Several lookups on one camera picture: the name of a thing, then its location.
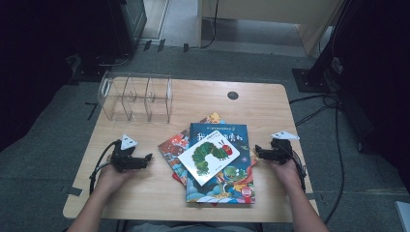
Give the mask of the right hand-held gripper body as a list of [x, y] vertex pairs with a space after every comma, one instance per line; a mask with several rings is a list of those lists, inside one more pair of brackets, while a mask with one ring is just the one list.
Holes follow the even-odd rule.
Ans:
[[278, 164], [285, 164], [295, 158], [295, 153], [291, 146], [291, 139], [299, 140], [300, 137], [288, 131], [282, 130], [272, 134], [270, 142], [271, 149], [268, 151], [267, 159]]

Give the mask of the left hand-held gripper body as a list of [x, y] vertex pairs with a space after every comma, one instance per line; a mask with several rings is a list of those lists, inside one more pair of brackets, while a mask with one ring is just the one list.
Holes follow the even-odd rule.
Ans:
[[115, 142], [110, 163], [117, 171], [123, 172], [125, 169], [142, 169], [144, 167], [144, 162], [147, 162], [145, 158], [134, 158], [132, 156], [136, 145], [137, 142], [126, 134]]

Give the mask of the light blue animals picture book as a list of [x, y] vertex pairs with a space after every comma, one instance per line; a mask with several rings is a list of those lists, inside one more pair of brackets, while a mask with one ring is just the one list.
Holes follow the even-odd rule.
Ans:
[[186, 185], [189, 171], [179, 161], [178, 157], [192, 144], [196, 143], [206, 135], [207, 132], [194, 132], [192, 127], [189, 127], [188, 129], [173, 135], [158, 146], [160, 153], [173, 170], [172, 177], [183, 186]]

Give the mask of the dark blue monster picture book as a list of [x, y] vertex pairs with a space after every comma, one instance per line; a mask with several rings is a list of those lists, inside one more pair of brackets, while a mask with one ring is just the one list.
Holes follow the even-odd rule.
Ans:
[[188, 175], [186, 199], [189, 203], [252, 204], [255, 202], [255, 191], [252, 177], [252, 166], [257, 157], [250, 150], [248, 127], [237, 124], [190, 124], [191, 144], [213, 131], [219, 131], [239, 152], [240, 156], [223, 168], [215, 177], [203, 186]]

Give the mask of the white caterpillar picture book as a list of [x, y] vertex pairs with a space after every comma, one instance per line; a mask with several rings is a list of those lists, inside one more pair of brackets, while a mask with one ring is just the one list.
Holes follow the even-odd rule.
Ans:
[[190, 146], [178, 159], [194, 180], [203, 186], [239, 156], [240, 152], [225, 136], [214, 130]]

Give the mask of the clear acrylic book rack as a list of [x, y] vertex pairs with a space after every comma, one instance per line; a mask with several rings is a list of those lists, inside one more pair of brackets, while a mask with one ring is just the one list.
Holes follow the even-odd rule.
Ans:
[[98, 101], [109, 121], [168, 124], [172, 78], [170, 74], [106, 72]]

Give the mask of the person's right hand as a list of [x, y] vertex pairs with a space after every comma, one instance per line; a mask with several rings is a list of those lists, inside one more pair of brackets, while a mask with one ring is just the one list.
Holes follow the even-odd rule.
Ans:
[[272, 161], [270, 165], [286, 190], [299, 188], [301, 186], [298, 170], [293, 161], [290, 160], [285, 164], [277, 164]]

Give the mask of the person's left hand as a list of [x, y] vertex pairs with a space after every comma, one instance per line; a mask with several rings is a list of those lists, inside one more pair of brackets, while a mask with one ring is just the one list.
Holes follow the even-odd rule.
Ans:
[[94, 193], [111, 195], [117, 191], [129, 178], [136, 173], [135, 170], [126, 169], [118, 172], [112, 164], [104, 166], [94, 188]]

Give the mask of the black tape corner mark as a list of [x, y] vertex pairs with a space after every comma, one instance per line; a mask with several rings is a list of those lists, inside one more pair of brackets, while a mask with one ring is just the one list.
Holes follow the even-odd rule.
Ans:
[[90, 113], [87, 117], [87, 121], [90, 121], [92, 119], [96, 109], [97, 109], [98, 104], [96, 102], [86, 102], [85, 104], [92, 107], [92, 109], [91, 109], [91, 111], [90, 111]]

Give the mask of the person's grey clothing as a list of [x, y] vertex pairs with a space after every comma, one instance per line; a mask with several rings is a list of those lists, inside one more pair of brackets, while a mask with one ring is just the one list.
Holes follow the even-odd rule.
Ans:
[[125, 232], [263, 232], [263, 227], [253, 222], [136, 220], [128, 223]]

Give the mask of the black metal stand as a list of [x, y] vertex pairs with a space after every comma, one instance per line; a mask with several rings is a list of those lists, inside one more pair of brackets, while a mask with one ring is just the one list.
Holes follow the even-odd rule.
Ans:
[[318, 48], [323, 37], [331, 28], [331, 34], [326, 45], [320, 51], [317, 60], [309, 69], [293, 69], [292, 74], [300, 92], [327, 93], [329, 87], [325, 77], [325, 70], [334, 59], [334, 43], [337, 31], [343, 21], [345, 11], [351, 0], [329, 0], [321, 3], [321, 8], [313, 14], [313, 18], [306, 23], [296, 26], [298, 35], [308, 55], [312, 55]]

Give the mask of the dark cabinet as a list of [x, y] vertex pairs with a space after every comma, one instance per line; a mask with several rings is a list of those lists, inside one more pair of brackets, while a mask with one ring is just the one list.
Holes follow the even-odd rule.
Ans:
[[107, 52], [97, 56], [101, 67], [125, 64], [134, 54], [147, 22], [143, 0], [107, 0], [109, 21], [104, 42]]

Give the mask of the white box corner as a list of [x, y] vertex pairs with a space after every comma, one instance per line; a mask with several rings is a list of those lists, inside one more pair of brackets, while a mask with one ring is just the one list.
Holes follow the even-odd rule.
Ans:
[[403, 232], [410, 232], [410, 203], [396, 201], [395, 206]]

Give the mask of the light wooden partition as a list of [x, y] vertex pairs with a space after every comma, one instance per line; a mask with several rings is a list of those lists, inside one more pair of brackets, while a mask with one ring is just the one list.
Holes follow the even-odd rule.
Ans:
[[199, 28], [202, 19], [216, 16], [295, 24], [307, 55], [312, 55], [345, 0], [197, 0]]

